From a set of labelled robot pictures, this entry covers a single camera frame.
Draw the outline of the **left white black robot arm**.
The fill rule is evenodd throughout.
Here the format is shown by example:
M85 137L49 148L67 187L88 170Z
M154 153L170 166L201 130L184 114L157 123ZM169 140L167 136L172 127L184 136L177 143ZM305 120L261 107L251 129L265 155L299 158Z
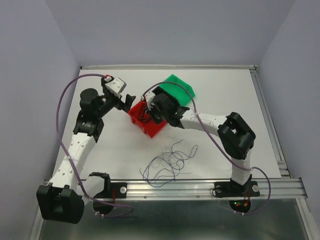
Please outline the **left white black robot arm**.
M125 101L110 90L99 95L94 88L87 88L80 94L80 111L73 129L70 145L58 170L48 181L40 185L36 197L44 220L77 224L84 213L85 204L95 196L109 201L96 201L96 214L107 217L116 206L116 196L120 188L111 183L109 174L92 172L86 181L81 181L80 173L102 133L103 116L116 108L128 112L135 96L126 95Z

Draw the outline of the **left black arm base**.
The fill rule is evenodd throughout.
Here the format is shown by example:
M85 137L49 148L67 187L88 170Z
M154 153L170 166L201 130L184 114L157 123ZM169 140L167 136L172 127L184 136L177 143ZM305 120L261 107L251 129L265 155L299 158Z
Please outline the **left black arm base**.
M101 217L111 217L114 210L122 207L117 200L123 200L127 198L128 184L123 181L112 181L108 173L92 172L89 174L88 179L90 181L96 181L92 186L91 196L100 202L93 202L93 210L97 215Z

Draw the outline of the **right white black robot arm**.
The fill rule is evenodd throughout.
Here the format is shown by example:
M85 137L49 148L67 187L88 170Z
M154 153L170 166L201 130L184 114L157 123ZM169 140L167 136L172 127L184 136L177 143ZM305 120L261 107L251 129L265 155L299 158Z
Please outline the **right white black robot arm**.
M198 113L195 109L181 106L168 93L146 93L141 99L146 103L146 112L158 125L165 121L171 127L205 132L211 139L216 136L222 146L217 148L232 164L230 189L235 195L248 190L251 177L250 154L256 134L236 112L229 115Z

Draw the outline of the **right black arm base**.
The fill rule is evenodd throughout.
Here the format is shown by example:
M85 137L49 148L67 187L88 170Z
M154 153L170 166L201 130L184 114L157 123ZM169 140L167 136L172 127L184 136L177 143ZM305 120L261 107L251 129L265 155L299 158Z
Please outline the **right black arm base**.
M251 208L251 198L260 196L260 189L256 181L248 180L244 185L240 185L233 180L218 181L214 183L211 191L216 198L235 198L229 200L229 206L236 213L248 214Z

